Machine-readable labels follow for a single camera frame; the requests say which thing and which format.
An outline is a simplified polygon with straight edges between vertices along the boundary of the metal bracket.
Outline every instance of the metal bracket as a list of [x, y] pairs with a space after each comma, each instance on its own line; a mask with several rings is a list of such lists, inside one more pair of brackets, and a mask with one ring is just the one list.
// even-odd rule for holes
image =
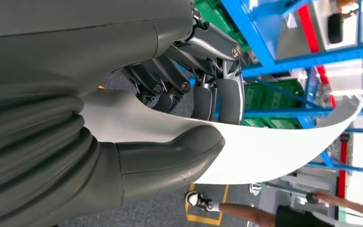
[[183, 66], [186, 70], [201, 70], [208, 75], [214, 75], [212, 63], [210, 61], [194, 57], [187, 52], [179, 50], [174, 45], [169, 47], [165, 52], [165, 55]]
[[242, 55], [239, 43], [209, 22], [204, 23], [204, 28], [194, 27], [192, 36], [176, 46], [203, 60], [220, 58], [235, 61]]
[[158, 102], [152, 107], [152, 109], [164, 113], [170, 113], [179, 103], [182, 96], [183, 95], [180, 92], [176, 91], [175, 88], [172, 88], [168, 92], [160, 95]]
[[121, 72], [134, 84], [138, 91], [136, 97], [143, 104], [148, 105], [162, 94], [162, 85], [141, 64], [124, 67]]
[[194, 3], [191, 3], [192, 14], [195, 22], [197, 23], [198, 27], [205, 28], [204, 22], [202, 21], [201, 13], [195, 8]]
[[162, 79], [164, 83], [169, 83], [182, 94], [190, 91], [191, 85], [189, 80], [184, 76], [178, 65], [165, 55], [152, 58], [141, 63], [147, 71], [154, 76]]

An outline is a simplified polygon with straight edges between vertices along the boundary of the green plastic crate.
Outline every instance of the green plastic crate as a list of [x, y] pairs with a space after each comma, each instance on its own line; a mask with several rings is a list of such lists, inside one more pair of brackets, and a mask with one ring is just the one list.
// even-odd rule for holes
[[[283, 89], [297, 96], [303, 96], [304, 91], [300, 83], [295, 80], [282, 80], [272, 83], [276, 87]], [[267, 95], [263, 109], [284, 109], [301, 107], [301, 102], [287, 97], [273, 89], [267, 89]], [[295, 117], [263, 117], [265, 124], [273, 129], [300, 129], [300, 122]]]
[[249, 84], [244, 87], [245, 109], [262, 109], [267, 89], [260, 84]]
[[243, 125], [251, 127], [266, 127], [267, 125], [259, 117], [248, 117], [243, 119]]
[[263, 122], [272, 129], [300, 129], [300, 122], [295, 117], [262, 117]]
[[[304, 91], [300, 83], [295, 80], [283, 80], [280, 82], [272, 83], [276, 87], [283, 89], [297, 96], [303, 96]], [[273, 89], [267, 88], [267, 95], [265, 97], [265, 103], [263, 109], [284, 109], [284, 108], [296, 108], [300, 107], [301, 102], [281, 94]]]
[[196, 7], [204, 21], [211, 22], [236, 40], [242, 46], [243, 52], [251, 49], [241, 32], [235, 27], [234, 22], [229, 19], [226, 10], [219, 0], [196, 0]]

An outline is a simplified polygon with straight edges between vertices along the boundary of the human arm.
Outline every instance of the human arm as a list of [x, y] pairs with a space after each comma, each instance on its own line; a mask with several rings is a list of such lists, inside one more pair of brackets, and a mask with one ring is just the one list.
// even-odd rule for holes
[[333, 195], [327, 194], [325, 192], [315, 192], [314, 198], [318, 199], [321, 202], [331, 203], [336, 206], [347, 207], [347, 208], [350, 208], [352, 210], [358, 211], [363, 214], [363, 205], [356, 203], [356, 202], [352, 202], [352, 201], [349, 201], [349, 200], [346, 200], [343, 198], [339, 198], [337, 196], [333, 196]]

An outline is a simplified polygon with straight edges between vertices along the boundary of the black shorts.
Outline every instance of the black shorts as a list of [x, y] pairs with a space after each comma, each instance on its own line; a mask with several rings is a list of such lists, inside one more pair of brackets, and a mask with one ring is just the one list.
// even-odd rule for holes
[[333, 227], [316, 218], [311, 212], [294, 210], [289, 206], [278, 206], [276, 227]]

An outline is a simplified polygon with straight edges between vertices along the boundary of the screw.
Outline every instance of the screw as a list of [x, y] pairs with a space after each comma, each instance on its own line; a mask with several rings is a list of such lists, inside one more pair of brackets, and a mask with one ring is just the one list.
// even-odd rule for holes
[[232, 55], [235, 59], [240, 58], [242, 55], [242, 47], [238, 44], [235, 44], [232, 48]]
[[156, 93], [160, 93], [160, 92], [162, 91], [162, 86], [161, 86], [161, 85], [159, 85], [159, 84], [155, 85], [155, 86], [154, 86], [154, 91], [155, 91]]
[[185, 91], [189, 90], [190, 89], [190, 83], [189, 82], [183, 82], [181, 84], [181, 88]]

